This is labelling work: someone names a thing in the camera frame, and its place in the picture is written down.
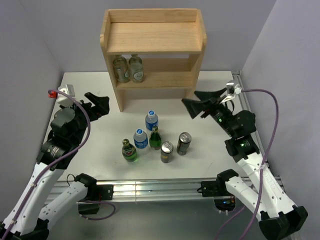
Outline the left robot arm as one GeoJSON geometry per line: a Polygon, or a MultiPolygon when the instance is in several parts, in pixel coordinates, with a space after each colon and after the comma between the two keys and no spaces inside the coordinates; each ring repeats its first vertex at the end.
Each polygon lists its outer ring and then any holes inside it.
{"type": "Polygon", "coordinates": [[[45,204],[52,188],[68,168],[91,133],[91,122],[110,111],[109,97],[85,93],[89,100],[77,101],[63,90],[48,90],[50,98],[60,105],[50,123],[47,141],[36,158],[31,178],[10,214],[0,224],[2,240],[45,240],[51,228],[77,202],[98,204],[97,180],[85,173],[49,204],[45,204]]]}

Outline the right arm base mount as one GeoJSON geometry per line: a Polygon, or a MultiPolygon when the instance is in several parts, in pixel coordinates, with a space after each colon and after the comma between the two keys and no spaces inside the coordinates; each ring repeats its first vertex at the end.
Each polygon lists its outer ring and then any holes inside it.
{"type": "Polygon", "coordinates": [[[196,190],[204,198],[213,198],[214,205],[219,214],[226,216],[236,208],[236,198],[227,192],[217,180],[201,181],[196,190]]]}

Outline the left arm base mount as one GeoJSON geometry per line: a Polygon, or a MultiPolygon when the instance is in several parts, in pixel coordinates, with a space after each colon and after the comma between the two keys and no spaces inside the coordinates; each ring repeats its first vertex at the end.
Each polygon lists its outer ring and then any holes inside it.
{"type": "Polygon", "coordinates": [[[91,217],[96,215],[102,208],[101,203],[87,203],[83,201],[110,201],[113,198],[114,186],[112,184],[98,184],[93,189],[89,189],[87,196],[78,203],[78,213],[91,217]]]}

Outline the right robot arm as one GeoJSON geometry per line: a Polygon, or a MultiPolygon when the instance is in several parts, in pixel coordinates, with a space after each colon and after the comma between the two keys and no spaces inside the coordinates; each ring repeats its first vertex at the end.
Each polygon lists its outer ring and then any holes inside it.
{"type": "Polygon", "coordinates": [[[288,197],[267,167],[268,152],[261,153],[252,138],[257,130],[255,114],[248,110],[233,114],[228,109],[227,102],[242,91],[238,85],[212,92],[195,91],[197,100],[183,98],[181,101],[192,119],[211,116],[228,134],[230,138],[224,142],[228,154],[255,187],[252,189],[233,169],[228,169],[217,175],[211,191],[235,196],[252,212],[251,221],[258,221],[266,239],[282,240],[302,228],[308,212],[288,197]]]}

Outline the dark beverage can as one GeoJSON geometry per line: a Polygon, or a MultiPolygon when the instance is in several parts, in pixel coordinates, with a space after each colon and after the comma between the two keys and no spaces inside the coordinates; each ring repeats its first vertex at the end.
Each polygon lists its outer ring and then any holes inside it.
{"type": "Polygon", "coordinates": [[[169,163],[173,159],[174,146],[171,142],[165,141],[160,148],[160,160],[163,163],[169,163]]]}
{"type": "Polygon", "coordinates": [[[188,132],[182,132],[178,137],[178,143],[176,148],[177,153],[181,156],[186,155],[191,141],[191,135],[188,132]]]}

